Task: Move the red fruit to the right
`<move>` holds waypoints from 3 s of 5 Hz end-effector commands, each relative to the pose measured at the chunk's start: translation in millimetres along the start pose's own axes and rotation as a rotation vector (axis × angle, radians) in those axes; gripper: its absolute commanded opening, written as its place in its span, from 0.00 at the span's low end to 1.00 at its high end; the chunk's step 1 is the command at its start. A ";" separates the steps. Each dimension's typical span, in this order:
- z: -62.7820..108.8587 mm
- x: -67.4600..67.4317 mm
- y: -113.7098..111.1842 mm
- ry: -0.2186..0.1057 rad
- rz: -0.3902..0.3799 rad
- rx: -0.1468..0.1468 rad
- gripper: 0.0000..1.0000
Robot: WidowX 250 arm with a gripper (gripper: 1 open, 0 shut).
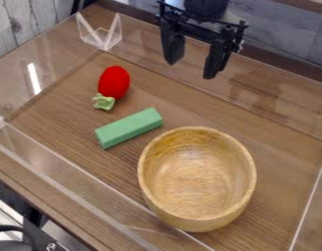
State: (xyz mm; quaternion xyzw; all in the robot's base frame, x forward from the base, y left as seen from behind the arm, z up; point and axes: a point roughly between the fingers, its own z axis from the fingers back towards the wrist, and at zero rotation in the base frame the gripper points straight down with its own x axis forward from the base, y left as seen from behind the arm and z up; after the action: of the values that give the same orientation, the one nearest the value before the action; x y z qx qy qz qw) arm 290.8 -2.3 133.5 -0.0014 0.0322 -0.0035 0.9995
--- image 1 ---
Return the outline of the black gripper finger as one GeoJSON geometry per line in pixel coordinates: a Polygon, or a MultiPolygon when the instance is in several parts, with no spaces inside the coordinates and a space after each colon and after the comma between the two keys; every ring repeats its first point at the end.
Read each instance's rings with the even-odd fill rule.
{"type": "Polygon", "coordinates": [[[205,58],[203,78],[212,79],[217,72],[225,68],[229,54],[236,49],[233,43],[224,38],[216,37],[211,42],[209,54],[205,58]]]}
{"type": "Polygon", "coordinates": [[[160,43],[162,57],[173,65],[184,55],[184,35],[178,23],[160,19],[160,43]]]}

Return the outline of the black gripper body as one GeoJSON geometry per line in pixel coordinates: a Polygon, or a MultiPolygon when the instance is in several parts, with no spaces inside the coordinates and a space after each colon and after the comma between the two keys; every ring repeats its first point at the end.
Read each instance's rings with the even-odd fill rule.
{"type": "Polygon", "coordinates": [[[228,9],[229,0],[157,0],[161,19],[178,23],[182,35],[209,43],[215,37],[231,41],[241,49],[243,33],[248,28],[244,18],[228,9]]]}

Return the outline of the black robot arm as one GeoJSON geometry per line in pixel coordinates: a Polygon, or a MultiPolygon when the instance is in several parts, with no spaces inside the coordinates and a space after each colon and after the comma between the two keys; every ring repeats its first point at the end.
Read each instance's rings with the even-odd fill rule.
{"type": "Polygon", "coordinates": [[[203,78],[225,68],[232,53],[241,50],[247,21],[232,14],[228,0],[157,0],[160,44],[164,60],[173,65],[184,56],[185,36],[209,44],[203,78]]]}

